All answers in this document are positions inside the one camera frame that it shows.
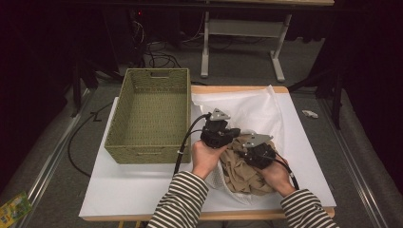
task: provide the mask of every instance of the beige cloth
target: beige cloth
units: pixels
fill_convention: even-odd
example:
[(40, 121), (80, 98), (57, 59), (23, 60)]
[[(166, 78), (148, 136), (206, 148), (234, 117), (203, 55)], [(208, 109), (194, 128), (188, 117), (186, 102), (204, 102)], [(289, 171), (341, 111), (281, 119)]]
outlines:
[[(274, 192), (274, 189), (264, 181), (260, 173), (248, 165), (237, 153), (237, 151), (247, 152), (247, 149), (242, 145), (246, 143), (249, 137), (248, 135), (237, 137), (228, 144), (228, 148), (221, 154), (220, 160), (224, 180), (233, 193), (263, 196)], [(273, 142), (268, 141), (266, 143), (275, 149)]]

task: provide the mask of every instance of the hand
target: hand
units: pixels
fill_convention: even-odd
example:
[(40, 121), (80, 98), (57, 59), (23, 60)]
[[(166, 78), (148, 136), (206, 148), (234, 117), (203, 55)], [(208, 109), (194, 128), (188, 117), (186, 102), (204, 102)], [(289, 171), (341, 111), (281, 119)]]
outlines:
[(216, 168), (220, 155), (226, 150), (227, 146), (218, 149), (207, 146), (203, 141), (197, 141), (193, 144), (192, 173), (199, 176), (203, 180)]
[[(283, 160), (279, 155), (276, 155), (276, 159), (283, 161), (286, 164), (287, 160)], [(264, 180), (272, 186), (276, 191), (278, 191), (283, 197), (287, 197), (296, 191), (296, 189), (291, 185), (290, 177), (284, 166), (273, 161), (269, 166), (264, 169), (258, 169), (254, 167), (256, 171), (262, 174)]]

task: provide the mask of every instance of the person's left hand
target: person's left hand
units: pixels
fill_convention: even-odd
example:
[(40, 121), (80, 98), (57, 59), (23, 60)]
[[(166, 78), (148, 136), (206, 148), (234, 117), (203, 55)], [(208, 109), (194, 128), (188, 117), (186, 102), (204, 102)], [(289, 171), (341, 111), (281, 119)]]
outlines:
[(203, 180), (216, 168), (220, 155), (226, 150), (227, 146), (218, 149), (207, 146), (203, 141), (197, 141), (193, 144), (192, 173), (199, 176)]

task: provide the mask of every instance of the basket handle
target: basket handle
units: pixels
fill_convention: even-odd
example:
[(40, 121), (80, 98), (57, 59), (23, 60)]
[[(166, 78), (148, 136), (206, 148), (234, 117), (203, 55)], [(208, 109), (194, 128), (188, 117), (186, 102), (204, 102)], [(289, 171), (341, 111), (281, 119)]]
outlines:
[(150, 72), (150, 76), (153, 79), (167, 79), (169, 78), (169, 73), (164, 71), (156, 71), (156, 72)]

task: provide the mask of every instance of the yellow object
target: yellow object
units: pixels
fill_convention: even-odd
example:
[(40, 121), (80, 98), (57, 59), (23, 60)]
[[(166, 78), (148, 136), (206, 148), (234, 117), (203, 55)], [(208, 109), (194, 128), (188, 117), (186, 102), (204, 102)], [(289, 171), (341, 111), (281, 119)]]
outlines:
[(0, 208), (0, 228), (10, 227), (31, 209), (27, 194), (25, 192), (18, 194)]

